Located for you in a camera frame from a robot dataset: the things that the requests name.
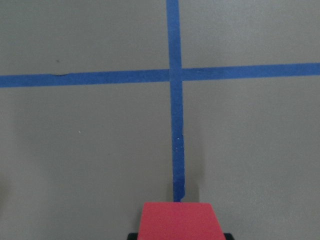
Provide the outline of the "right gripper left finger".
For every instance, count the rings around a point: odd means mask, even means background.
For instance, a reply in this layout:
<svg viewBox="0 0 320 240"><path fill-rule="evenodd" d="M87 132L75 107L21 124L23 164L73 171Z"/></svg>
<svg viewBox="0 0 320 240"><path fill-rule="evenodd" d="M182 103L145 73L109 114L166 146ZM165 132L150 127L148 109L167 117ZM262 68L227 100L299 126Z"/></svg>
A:
<svg viewBox="0 0 320 240"><path fill-rule="evenodd" d="M138 239L138 233L137 232L130 232L127 235L127 240L137 240Z"/></svg>

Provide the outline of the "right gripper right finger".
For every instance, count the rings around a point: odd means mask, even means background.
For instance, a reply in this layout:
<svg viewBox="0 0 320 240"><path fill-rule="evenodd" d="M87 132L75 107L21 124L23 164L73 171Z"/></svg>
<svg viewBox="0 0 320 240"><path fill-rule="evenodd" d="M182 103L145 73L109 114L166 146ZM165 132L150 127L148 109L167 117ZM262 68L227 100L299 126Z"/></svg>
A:
<svg viewBox="0 0 320 240"><path fill-rule="evenodd" d="M225 240L235 240L235 238L233 237L233 235L231 233L224 232L223 234L224 234Z"/></svg>

